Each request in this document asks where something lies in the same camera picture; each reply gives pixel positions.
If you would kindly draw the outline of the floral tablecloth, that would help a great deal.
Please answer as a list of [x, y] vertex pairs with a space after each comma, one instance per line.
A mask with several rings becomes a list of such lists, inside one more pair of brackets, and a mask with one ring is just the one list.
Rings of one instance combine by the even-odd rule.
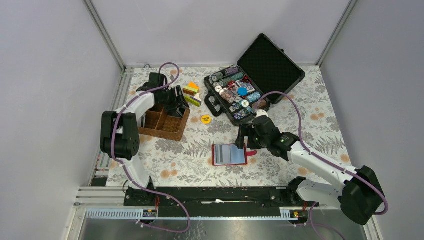
[[[282, 132], [301, 131], [311, 147], [348, 165], [351, 160], [320, 68], [305, 66], [303, 70], [305, 78], [268, 114]], [[247, 165], [213, 166], [212, 145], [233, 143], [238, 128], [225, 114], [203, 124], [204, 115], [211, 115], [205, 103], [190, 106], [180, 141], [140, 136], [139, 158], [156, 187], [278, 187], [298, 176], [322, 182], [313, 171], [264, 149], [248, 157]]]

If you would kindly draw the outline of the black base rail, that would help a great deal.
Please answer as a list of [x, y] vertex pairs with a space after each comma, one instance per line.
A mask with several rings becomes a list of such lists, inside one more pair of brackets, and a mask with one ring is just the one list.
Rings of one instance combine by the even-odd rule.
[[311, 201], [286, 187], [157, 187], [153, 192], [128, 188], [124, 206], [151, 207], [159, 217], [281, 217], [281, 210], [305, 212]]

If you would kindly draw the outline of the black poker chip case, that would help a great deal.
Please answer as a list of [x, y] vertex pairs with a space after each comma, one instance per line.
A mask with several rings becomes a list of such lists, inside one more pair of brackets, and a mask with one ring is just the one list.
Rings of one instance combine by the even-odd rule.
[[[261, 33], [238, 59], [235, 65], [204, 78], [207, 95], [204, 102], [213, 116], [225, 114], [239, 126], [254, 117], [254, 108], [268, 110], [279, 103], [306, 76], [293, 60]], [[255, 91], [238, 95], [236, 81], [251, 83]]]

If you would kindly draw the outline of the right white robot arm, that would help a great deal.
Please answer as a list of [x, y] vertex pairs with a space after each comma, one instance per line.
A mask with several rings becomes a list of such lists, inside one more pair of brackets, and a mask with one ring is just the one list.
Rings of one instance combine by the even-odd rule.
[[281, 132], [266, 114], [239, 126], [234, 144], [241, 148], [244, 140], [248, 148], [266, 149], [273, 156], [307, 168], [326, 181], [318, 183], [306, 177], [290, 181], [286, 198], [291, 205], [299, 206], [305, 201], [338, 208], [359, 225], [365, 225], [374, 215], [387, 213], [388, 201], [371, 168], [356, 168], [326, 158], [304, 143], [299, 135]]

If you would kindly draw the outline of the blue dealer chip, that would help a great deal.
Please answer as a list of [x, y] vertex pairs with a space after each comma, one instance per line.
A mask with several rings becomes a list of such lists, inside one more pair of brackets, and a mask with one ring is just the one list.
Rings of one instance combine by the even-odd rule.
[[248, 95], [248, 90], [245, 87], [240, 87], [237, 89], [237, 94], [241, 97], [247, 96]]

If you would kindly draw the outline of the yellow big blind button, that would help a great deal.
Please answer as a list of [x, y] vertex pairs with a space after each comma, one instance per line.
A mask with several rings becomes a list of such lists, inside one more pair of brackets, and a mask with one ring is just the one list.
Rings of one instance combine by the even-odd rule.
[[200, 120], [205, 125], [208, 125], [212, 121], [210, 115], [203, 115]]

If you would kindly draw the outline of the green purple toy block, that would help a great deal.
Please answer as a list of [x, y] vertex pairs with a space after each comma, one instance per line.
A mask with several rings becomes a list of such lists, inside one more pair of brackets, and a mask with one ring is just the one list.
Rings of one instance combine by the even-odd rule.
[[196, 93], [195, 95], [184, 94], [184, 98], [188, 103], [198, 108], [202, 105], [200, 93]]

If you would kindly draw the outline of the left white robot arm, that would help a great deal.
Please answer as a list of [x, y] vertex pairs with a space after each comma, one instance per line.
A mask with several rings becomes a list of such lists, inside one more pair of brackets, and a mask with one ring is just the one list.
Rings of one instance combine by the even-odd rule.
[[135, 197], [144, 206], [154, 202], [155, 192], [148, 187], [151, 178], [139, 158], [139, 128], [156, 105], [179, 117], [189, 109], [181, 86], [172, 87], [164, 74], [152, 72], [130, 101], [101, 116], [100, 150], [122, 166], [129, 187], [138, 189]]

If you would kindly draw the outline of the brown wicker basket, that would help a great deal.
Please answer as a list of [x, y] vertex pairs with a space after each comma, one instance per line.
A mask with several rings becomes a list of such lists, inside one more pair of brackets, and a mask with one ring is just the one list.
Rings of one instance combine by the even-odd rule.
[[190, 109], [184, 111], [183, 117], [169, 115], [162, 105], [155, 105], [144, 116], [144, 124], [138, 133], [155, 138], [181, 141], [190, 116]]

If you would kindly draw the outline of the playing card deck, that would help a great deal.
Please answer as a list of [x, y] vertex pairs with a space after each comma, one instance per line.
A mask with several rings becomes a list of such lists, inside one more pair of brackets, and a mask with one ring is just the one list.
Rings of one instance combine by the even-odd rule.
[[248, 91], [248, 94], [253, 93], [255, 91], [255, 88], [253, 87], [253, 85], [250, 82], [238, 80], [238, 81], [235, 82], [235, 84], [238, 88], [246, 88], [247, 91]]

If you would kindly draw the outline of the red card holder wallet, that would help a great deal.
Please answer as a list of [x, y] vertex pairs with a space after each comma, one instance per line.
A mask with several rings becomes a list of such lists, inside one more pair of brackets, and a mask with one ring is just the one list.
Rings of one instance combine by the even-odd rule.
[[246, 145], [238, 149], [234, 144], [214, 144], [211, 150], [213, 166], [247, 165], [248, 157], [257, 154], [257, 150], [248, 150]]

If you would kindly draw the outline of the orange brown toy block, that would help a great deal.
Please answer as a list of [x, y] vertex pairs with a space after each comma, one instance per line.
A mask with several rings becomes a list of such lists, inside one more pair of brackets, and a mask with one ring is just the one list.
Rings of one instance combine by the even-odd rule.
[[198, 85], [191, 81], [187, 86], [183, 87], [182, 91], [184, 94], [194, 97], [200, 92], [200, 88]]

